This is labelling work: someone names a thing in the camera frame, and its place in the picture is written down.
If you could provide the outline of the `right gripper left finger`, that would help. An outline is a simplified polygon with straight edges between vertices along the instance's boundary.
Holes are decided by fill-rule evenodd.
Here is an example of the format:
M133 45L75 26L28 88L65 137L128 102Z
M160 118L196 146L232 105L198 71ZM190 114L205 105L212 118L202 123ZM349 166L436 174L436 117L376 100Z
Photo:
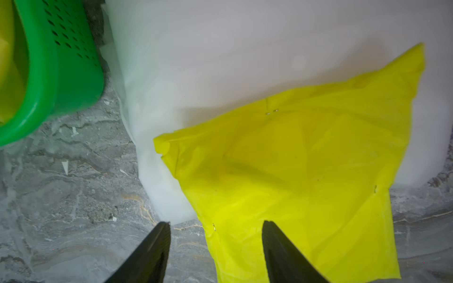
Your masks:
M162 283L170 246L170 223L160 222L106 283Z

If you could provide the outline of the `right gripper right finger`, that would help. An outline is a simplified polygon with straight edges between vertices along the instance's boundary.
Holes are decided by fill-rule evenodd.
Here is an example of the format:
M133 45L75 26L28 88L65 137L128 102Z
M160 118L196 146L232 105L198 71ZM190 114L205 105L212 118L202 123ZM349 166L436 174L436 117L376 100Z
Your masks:
M264 221L262 241L271 283L327 282L274 222Z

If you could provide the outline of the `neon yellow raincoat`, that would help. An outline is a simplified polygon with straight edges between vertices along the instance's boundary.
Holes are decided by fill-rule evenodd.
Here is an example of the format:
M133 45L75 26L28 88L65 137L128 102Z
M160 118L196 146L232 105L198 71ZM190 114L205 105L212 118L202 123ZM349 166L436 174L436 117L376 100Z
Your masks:
M400 278L389 190L424 68L417 44L378 71L154 139L204 227L219 282L269 281L265 221L330 282Z

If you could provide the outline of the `white translucent raincoat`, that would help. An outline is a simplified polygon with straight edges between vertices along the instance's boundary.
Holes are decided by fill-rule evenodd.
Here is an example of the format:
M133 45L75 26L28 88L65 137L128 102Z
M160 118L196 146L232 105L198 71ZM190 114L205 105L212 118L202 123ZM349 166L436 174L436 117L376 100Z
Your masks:
M453 125L451 1L106 1L102 9L101 54L139 179L163 221L196 214L155 137L288 88L377 70L419 42L426 69L393 188L421 187L444 168Z

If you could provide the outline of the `green plastic basket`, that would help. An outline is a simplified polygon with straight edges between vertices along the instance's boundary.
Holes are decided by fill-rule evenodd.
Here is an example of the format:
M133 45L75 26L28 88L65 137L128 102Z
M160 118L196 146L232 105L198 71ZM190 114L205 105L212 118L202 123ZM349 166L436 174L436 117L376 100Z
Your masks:
M81 1L13 1L27 40L28 82L22 105L1 125L1 145L46 120L94 105L104 76Z

